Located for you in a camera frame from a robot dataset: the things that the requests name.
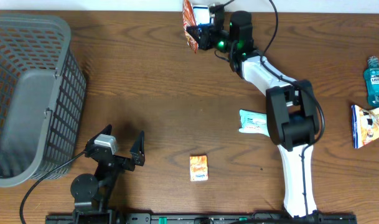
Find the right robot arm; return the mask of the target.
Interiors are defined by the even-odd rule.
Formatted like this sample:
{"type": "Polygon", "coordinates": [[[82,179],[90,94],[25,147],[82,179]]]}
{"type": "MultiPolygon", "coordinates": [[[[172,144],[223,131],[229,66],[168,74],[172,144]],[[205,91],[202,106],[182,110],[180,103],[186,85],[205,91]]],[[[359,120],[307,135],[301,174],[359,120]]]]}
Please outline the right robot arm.
{"type": "Polygon", "coordinates": [[[236,11],[225,30],[224,4],[193,6],[184,1],[185,35],[193,51],[215,49],[228,55],[233,72],[266,97],[266,124],[283,162],[284,208],[293,218],[316,212],[311,156],[320,133],[321,107],[307,80],[297,81],[274,68],[253,39],[251,13],[236,11]]]}

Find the teal mouthwash bottle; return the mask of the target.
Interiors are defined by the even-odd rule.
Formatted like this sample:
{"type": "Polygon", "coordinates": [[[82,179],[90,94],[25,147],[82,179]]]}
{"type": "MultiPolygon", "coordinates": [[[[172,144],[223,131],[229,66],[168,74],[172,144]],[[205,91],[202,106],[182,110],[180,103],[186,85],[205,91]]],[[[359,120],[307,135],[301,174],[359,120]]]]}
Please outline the teal mouthwash bottle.
{"type": "Polygon", "coordinates": [[[368,67],[363,73],[367,86],[368,104],[379,107],[379,59],[376,56],[370,56],[367,59],[368,67]]]}

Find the light green wet wipes pack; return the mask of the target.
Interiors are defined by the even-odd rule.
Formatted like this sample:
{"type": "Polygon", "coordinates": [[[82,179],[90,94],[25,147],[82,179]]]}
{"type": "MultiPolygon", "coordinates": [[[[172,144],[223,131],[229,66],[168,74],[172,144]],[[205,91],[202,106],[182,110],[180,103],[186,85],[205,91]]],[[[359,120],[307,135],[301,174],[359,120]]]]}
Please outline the light green wet wipes pack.
{"type": "Polygon", "coordinates": [[[247,110],[240,110],[239,114],[241,122],[240,133],[269,136],[266,114],[247,110]]]}

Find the small orange tissue pack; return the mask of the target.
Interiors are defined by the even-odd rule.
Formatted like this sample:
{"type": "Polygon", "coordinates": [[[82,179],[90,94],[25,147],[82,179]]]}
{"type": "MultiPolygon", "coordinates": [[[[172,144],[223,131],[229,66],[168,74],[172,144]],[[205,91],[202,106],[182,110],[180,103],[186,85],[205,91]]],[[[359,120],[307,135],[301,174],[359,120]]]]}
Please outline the small orange tissue pack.
{"type": "Polygon", "coordinates": [[[190,180],[192,182],[208,180],[207,156],[190,156],[190,180]]]}

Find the orange snack bar wrapper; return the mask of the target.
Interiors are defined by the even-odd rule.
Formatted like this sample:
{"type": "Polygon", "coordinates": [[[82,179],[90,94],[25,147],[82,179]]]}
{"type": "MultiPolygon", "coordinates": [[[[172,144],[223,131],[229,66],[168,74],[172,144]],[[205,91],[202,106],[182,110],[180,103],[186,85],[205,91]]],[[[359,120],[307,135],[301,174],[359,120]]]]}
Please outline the orange snack bar wrapper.
{"type": "Polygon", "coordinates": [[[198,50],[198,43],[195,41],[195,39],[186,31],[186,28],[191,26],[196,26],[195,21],[195,15],[193,12],[192,4],[189,0],[183,0],[182,4],[182,18],[183,18],[183,27],[184,27],[184,34],[187,39],[188,46],[197,53],[198,50]]]}

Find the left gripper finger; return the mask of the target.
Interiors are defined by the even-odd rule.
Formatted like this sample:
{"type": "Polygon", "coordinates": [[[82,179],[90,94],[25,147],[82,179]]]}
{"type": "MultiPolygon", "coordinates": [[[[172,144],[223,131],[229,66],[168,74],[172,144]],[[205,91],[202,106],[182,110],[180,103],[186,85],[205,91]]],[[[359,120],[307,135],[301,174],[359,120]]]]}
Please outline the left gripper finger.
{"type": "Polygon", "coordinates": [[[143,166],[145,163],[144,154],[144,131],[139,133],[138,138],[134,142],[131,150],[131,159],[136,166],[143,166]]]}
{"type": "Polygon", "coordinates": [[[95,136],[93,136],[91,139],[89,139],[86,143],[86,146],[91,146],[92,144],[95,143],[95,139],[101,135],[101,134],[105,134],[105,135],[110,135],[111,134],[111,130],[112,130],[112,125],[111,124],[108,124],[102,131],[100,131],[98,134],[96,134],[95,136]]]}

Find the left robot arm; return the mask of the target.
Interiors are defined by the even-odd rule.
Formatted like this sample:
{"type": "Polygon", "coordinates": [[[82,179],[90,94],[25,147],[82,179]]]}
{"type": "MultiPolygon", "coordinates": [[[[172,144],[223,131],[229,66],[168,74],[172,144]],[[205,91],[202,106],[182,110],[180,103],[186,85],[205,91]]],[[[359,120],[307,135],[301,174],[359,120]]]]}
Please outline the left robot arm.
{"type": "Polygon", "coordinates": [[[139,133],[130,149],[131,157],[117,156],[116,138],[111,135],[112,125],[107,125],[86,144],[84,156],[97,162],[94,174],[81,174],[70,187],[74,198],[74,223],[123,223],[119,212],[109,208],[111,194],[120,174],[134,171],[145,163],[144,131],[139,133]]]}

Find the yellow snack bag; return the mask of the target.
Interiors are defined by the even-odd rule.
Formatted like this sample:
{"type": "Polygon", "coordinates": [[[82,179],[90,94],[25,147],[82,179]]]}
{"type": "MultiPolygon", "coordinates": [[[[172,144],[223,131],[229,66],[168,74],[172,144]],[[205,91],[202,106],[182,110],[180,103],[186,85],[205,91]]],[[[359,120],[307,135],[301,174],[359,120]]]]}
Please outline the yellow snack bag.
{"type": "Polygon", "coordinates": [[[353,148],[359,149],[379,138],[379,108],[366,110],[351,106],[353,148]]]}

